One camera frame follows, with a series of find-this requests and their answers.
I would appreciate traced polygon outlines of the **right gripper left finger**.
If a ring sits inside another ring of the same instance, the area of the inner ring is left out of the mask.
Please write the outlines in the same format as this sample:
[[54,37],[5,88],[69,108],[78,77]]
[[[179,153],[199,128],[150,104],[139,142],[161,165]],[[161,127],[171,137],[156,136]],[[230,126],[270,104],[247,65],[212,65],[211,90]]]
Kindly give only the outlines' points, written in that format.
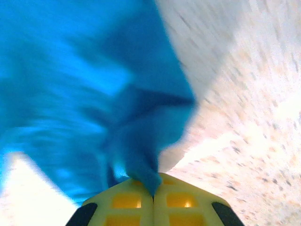
[[129,179],[85,200],[67,226],[152,226],[153,210],[146,188]]

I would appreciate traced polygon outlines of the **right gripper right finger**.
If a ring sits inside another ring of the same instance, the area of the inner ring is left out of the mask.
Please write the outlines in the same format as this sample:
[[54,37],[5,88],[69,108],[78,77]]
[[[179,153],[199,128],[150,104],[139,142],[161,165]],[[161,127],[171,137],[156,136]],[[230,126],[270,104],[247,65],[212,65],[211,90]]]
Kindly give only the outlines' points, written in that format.
[[155,226],[244,226],[228,202],[165,173],[153,199]]

